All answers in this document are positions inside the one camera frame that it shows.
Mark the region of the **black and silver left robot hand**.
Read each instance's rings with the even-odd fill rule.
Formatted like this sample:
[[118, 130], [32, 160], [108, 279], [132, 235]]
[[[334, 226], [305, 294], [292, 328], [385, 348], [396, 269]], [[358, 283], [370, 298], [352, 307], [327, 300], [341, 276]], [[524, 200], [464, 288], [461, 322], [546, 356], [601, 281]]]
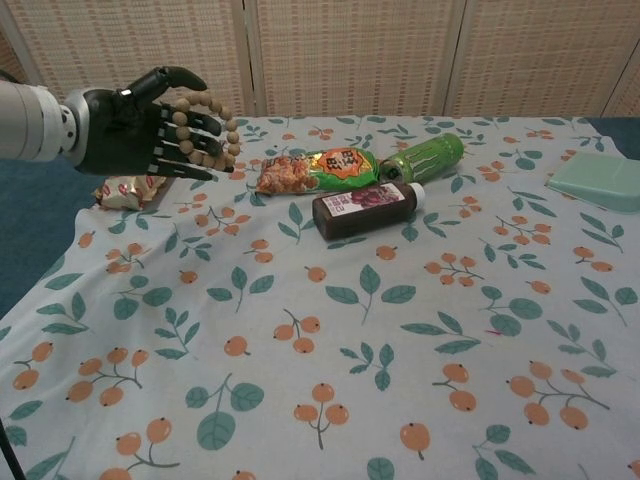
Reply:
[[75, 168], [107, 176], [153, 175], [208, 181], [207, 168], [231, 173], [235, 160], [223, 150], [221, 122], [186, 112], [186, 124], [173, 119], [184, 110], [159, 102], [170, 88], [199, 94], [207, 85], [177, 66], [156, 67], [116, 90], [87, 89], [70, 94], [66, 105], [76, 116], [77, 142], [69, 155]]

